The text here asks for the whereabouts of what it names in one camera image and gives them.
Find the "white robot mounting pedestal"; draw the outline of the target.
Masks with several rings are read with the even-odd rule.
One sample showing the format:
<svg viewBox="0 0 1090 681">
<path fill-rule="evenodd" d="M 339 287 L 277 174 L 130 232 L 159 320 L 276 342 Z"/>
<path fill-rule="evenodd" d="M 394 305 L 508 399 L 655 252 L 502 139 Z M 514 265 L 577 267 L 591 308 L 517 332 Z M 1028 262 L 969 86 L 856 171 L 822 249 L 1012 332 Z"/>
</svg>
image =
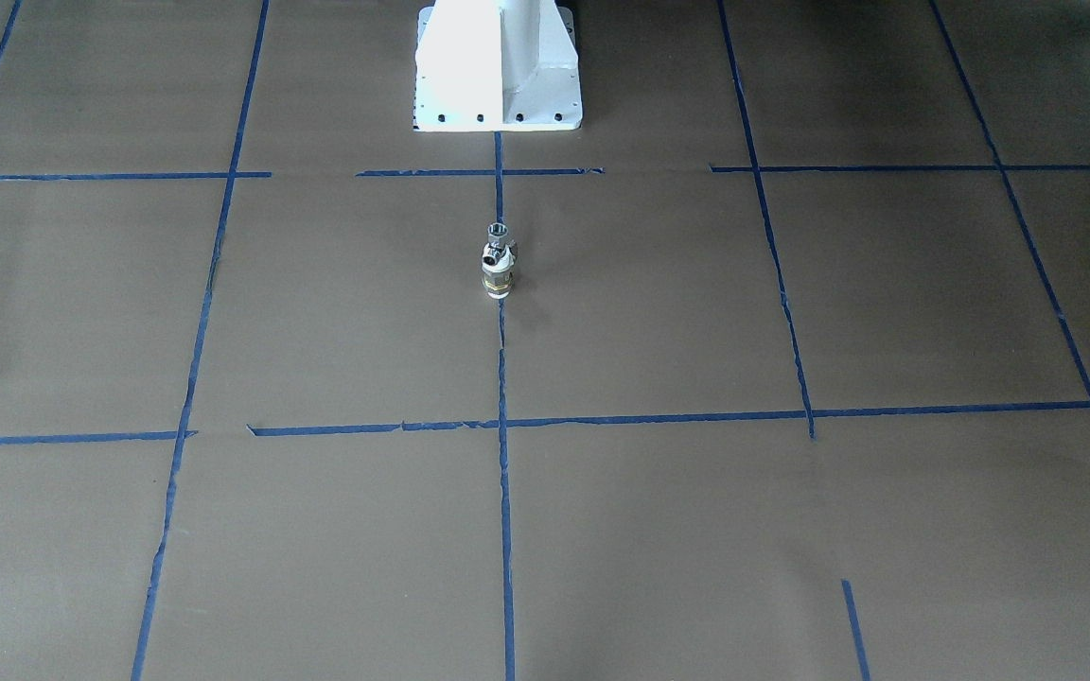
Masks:
<svg viewBox="0 0 1090 681">
<path fill-rule="evenodd" d="M 435 1 L 417 12 L 413 130 L 574 131 L 576 19 L 556 1 Z"/>
</svg>

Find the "white brass PPR valve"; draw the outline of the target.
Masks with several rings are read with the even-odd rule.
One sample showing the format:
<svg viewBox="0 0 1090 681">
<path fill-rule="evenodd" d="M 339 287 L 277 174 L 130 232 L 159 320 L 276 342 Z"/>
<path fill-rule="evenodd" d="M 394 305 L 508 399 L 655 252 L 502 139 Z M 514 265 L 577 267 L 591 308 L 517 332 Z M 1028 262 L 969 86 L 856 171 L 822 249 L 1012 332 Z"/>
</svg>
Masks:
<svg viewBox="0 0 1090 681">
<path fill-rule="evenodd" d="M 501 260 L 485 258 L 481 265 L 482 288 L 493 299 L 509 296 L 514 285 L 514 259 L 507 255 Z"/>
</svg>

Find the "brown paper table mat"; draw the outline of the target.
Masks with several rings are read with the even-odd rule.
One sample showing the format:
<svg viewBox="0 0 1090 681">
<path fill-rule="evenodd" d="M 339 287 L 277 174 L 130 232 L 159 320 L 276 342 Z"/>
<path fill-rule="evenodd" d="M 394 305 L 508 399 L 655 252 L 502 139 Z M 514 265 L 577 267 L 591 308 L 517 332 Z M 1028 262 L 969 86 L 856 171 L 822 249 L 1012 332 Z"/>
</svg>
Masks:
<svg viewBox="0 0 1090 681">
<path fill-rule="evenodd" d="M 420 9 L 0 1 L 0 680 L 1090 680 L 1090 1 Z"/>
</svg>

